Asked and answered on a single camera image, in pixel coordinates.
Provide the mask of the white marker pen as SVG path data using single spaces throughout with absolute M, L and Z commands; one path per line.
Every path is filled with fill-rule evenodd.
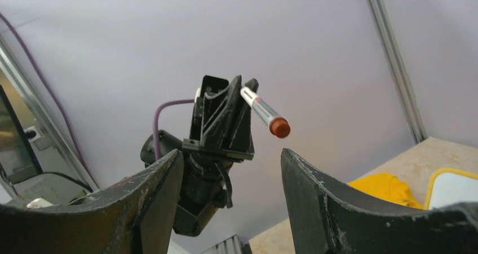
M 269 104 L 262 100 L 260 96 L 246 86 L 241 88 L 240 95 L 259 117 L 259 119 L 273 133 L 272 123 L 275 119 L 280 117 L 278 112 L 276 112 Z

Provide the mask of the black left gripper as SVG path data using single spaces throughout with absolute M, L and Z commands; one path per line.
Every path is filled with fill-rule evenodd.
M 195 97 L 190 139 L 182 152 L 198 171 L 213 169 L 217 163 L 250 161 L 255 150 L 251 134 L 251 107 L 241 96 L 242 76 L 231 81 L 206 75 Z

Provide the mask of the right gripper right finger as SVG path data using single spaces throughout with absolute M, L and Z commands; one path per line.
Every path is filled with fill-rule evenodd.
M 281 174 L 296 253 L 476 253 L 477 203 L 420 210 L 363 193 L 291 149 Z

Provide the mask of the brown marker cap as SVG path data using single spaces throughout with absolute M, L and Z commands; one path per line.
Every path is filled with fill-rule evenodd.
M 277 117 L 271 120 L 269 130 L 272 135 L 283 139 L 289 136 L 291 128 L 285 118 Z

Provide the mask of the yellow framed whiteboard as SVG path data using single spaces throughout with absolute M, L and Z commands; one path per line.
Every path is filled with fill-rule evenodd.
M 426 210 L 461 202 L 477 202 L 477 174 L 456 168 L 440 168 L 430 177 Z

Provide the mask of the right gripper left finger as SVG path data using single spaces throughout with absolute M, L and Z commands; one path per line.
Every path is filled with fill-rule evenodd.
M 2 253 L 167 253 L 184 170 L 175 149 L 67 206 L 1 206 Z

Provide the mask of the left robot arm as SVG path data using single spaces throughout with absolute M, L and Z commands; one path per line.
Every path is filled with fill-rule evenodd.
M 189 237 L 200 235 L 220 208 L 231 208 L 234 163 L 254 157 L 251 107 L 240 95 L 243 85 L 257 91 L 256 79 L 231 81 L 206 75 L 199 94 L 192 100 L 189 137 L 180 140 L 165 130 L 150 136 L 140 151 L 145 166 L 174 149 L 183 153 L 184 172 L 173 230 Z

